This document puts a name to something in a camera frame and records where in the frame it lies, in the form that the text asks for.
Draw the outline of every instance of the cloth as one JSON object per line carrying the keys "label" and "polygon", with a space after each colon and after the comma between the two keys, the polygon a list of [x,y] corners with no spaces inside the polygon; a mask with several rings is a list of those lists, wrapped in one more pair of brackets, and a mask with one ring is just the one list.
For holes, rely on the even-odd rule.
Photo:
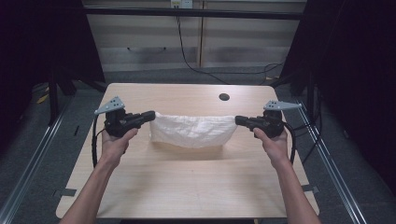
{"label": "cloth", "polygon": [[235,116],[188,117],[155,113],[149,123],[152,142],[180,147],[213,147],[224,145],[236,129]]}

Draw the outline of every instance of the person's right arm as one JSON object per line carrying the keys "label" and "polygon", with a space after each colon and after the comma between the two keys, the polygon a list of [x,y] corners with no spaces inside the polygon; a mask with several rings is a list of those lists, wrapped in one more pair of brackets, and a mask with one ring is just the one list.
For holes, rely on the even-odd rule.
{"label": "person's right arm", "polygon": [[320,220],[306,199],[300,181],[288,156],[288,135],[285,131],[270,139],[265,132],[255,128],[253,132],[262,140],[262,147],[271,160],[279,179],[289,224],[320,223]]}

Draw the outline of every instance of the electrical outlet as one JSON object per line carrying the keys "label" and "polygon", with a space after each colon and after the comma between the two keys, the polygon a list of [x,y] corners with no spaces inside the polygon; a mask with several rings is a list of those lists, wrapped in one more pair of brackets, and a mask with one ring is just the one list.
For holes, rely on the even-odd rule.
{"label": "electrical outlet", "polygon": [[192,8],[192,0],[181,0],[181,8]]}
{"label": "electrical outlet", "polygon": [[181,0],[171,0],[171,8],[181,8]]}

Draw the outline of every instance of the light wood tabletop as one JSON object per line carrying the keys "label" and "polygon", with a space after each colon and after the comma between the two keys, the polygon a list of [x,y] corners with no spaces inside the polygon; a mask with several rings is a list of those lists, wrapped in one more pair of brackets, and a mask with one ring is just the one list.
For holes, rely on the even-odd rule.
{"label": "light wood tabletop", "polygon": [[[219,95],[227,93],[228,101]],[[149,110],[163,115],[262,115],[271,87],[181,84],[111,84],[101,105],[119,96],[127,113]],[[105,115],[98,119],[103,128]],[[139,129],[110,178],[98,217],[119,218],[259,218],[285,217],[275,169],[262,142],[248,128],[238,126],[221,147],[184,148],[149,141],[149,124]],[[62,217],[92,172],[92,133],[82,147],[56,215]],[[101,152],[98,138],[98,158]],[[294,170],[302,185],[308,181],[298,153]],[[312,191],[305,193],[318,213]]]}

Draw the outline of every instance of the person's left arm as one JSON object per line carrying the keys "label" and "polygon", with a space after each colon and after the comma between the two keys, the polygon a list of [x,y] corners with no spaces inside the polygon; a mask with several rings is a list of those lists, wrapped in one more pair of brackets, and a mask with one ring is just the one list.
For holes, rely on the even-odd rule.
{"label": "person's left arm", "polygon": [[108,180],[114,169],[120,164],[120,158],[129,146],[128,142],[137,134],[132,129],[122,138],[114,138],[106,131],[102,132],[102,156],[81,193],[66,212],[60,223],[94,223]]}

